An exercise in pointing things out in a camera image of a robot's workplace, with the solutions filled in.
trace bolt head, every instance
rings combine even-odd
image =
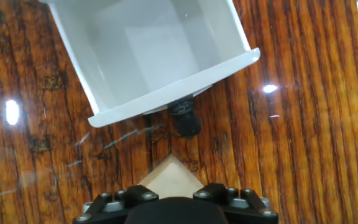
[[[266,210],[262,212],[262,215],[266,217],[276,217],[278,213],[274,211]]]
[[[156,195],[153,192],[146,192],[144,194],[142,194],[142,198],[145,200],[153,200],[156,199],[158,197],[158,195]]]
[[[205,190],[199,190],[194,194],[194,196],[198,198],[207,198],[210,196],[210,193]]]
[[[100,196],[102,196],[102,197],[108,197],[108,196],[111,196],[111,194],[110,194],[110,193],[102,193],[102,194],[100,194]]]
[[[91,217],[92,217],[91,214],[84,213],[84,214],[82,214],[80,216],[77,216],[75,218],[75,220],[77,220],[78,222],[85,222],[85,221],[89,220]]]

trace triangular wooden piece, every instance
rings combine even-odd
[[[192,198],[197,190],[204,187],[172,154],[142,180],[140,184],[159,194],[160,198]]]

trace wooden surface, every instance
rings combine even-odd
[[[203,130],[186,140],[166,112],[92,128],[48,7],[0,0],[0,223],[71,223],[170,153],[204,184],[270,198],[281,223],[358,223],[356,1],[234,2],[262,57],[197,96]]]

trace white plastic tray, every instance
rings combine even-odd
[[[256,62],[231,0],[43,0],[94,127],[198,94]]]

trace black mount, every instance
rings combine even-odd
[[[201,120],[194,114],[193,97],[176,100],[168,106],[168,113],[172,116],[175,128],[180,136],[193,138],[201,131]]]
[[[271,211],[253,190],[209,184],[193,199],[159,196],[142,185],[114,194],[98,195],[74,224],[277,224]]]

